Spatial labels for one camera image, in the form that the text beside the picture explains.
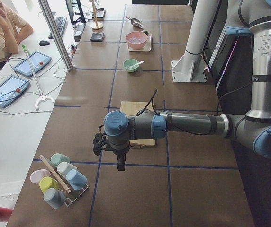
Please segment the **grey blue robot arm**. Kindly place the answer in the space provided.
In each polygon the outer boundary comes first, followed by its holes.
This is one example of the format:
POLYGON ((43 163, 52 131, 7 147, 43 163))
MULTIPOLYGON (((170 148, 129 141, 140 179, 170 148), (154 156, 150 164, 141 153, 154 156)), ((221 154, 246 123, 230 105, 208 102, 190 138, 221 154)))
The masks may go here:
POLYGON ((246 114, 213 116, 143 109, 127 116, 112 111, 93 140, 94 153, 113 152, 118 170, 123 171, 131 140, 158 139, 168 131, 184 131, 221 135, 271 158, 271 0, 229 1, 226 33, 254 36, 251 109, 246 114))

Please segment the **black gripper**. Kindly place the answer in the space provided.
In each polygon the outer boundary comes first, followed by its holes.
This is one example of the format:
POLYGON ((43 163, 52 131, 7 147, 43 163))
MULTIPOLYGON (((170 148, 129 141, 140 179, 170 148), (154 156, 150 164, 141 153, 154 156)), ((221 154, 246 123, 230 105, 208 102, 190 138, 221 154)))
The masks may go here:
POLYGON ((117 156, 117 170, 124 171, 127 152, 126 151, 114 151, 113 153, 117 156))

